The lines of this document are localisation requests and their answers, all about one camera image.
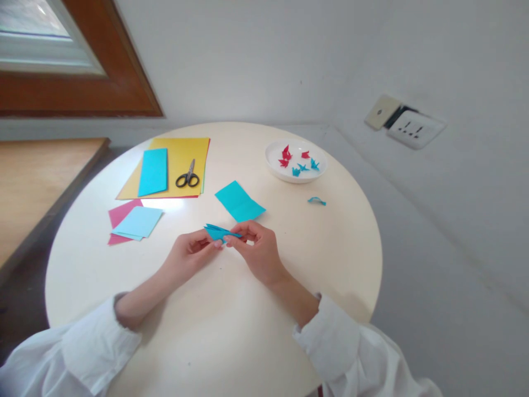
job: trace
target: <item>window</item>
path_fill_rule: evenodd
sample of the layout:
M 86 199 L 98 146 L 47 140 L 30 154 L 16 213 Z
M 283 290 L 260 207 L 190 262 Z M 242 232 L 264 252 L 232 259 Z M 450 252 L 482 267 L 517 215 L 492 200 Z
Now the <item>window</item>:
M 2 0 L 0 70 L 105 74 L 59 0 Z
M 112 0 L 0 0 L 0 116 L 162 116 Z

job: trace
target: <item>yellow cardstock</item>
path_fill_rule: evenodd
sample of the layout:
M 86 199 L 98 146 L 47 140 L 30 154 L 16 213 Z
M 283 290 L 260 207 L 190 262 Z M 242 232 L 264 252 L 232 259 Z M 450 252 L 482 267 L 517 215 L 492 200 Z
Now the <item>yellow cardstock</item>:
M 118 200 L 132 199 L 160 199 L 163 197 L 188 197 L 198 196 L 204 183 L 204 171 L 206 169 L 206 157 L 208 155 L 209 138 L 156 138 L 151 142 L 149 149 L 167 148 L 167 166 L 169 176 L 169 188 L 166 191 L 138 197 L 139 179 L 142 173 L 142 161 L 133 171 L 125 183 L 121 192 L 117 195 Z M 187 174 L 191 162 L 195 159 L 193 172 L 198 175 L 200 182 L 195 187 L 176 187 L 176 179 Z

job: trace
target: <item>scissor handle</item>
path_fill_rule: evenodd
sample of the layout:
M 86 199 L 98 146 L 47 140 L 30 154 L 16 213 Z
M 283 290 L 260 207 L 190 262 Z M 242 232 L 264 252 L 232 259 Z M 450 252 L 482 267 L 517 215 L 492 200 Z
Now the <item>scissor handle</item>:
M 191 183 L 191 181 L 193 180 L 193 178 L 196 179 L 196 182 L 195 183 Z M 189 176 L 189 179 L 187 180 L 187 186 L 189 187 L 195 187 L 196 185 L 198 185 L 198 183 L 200 182 L 200 178 L 198 177 L 197 174 L 191 174 Z
M 183 179 L 183 182 L 182 183 L 179 183 L 178 181 L 180 179 Z M 182 174 L 178 177 L 178 179 L 176 180 L 176 187 L 184 187 L 185 185 L 187 185 L 188 183 L 188 180 L 187 180 L 187 174 Z

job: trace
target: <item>pink paper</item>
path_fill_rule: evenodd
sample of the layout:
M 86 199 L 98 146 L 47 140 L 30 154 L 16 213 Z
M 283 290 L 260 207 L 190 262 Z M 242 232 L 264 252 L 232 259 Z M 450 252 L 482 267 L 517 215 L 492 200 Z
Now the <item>pink paper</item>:
M 134 207 L 143 207 L 142 201 L 140 199 L 129 201 L 126 204 L 120 205 L 119 207 L 113 208 L 109 211 L 110 223 L 112 224 L 112 229 L 117 227 L 122 220 L 124 220 L 127 215 L 132 211 Z M 110 234 L 109 245 L 115 245 L 119 243 L 126 243 L 127 241 L 133 241 L 130 238 L 118 236 L 117 234 Z

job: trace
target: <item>white shirt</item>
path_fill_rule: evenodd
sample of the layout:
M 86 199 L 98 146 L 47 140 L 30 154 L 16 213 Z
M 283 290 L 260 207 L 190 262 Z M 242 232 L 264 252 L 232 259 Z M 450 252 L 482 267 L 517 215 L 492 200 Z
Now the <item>white shirt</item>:
M 20 344 L 0 368 L 0 395 L 105 396 L 141 340 L 118 323 L 114 302 Z M 293 336 L 320 375 L 325 397 L 441 396 L 431 381 L 413 379 L 394 342 L 359 325 L 326 296 L 318 314 Z

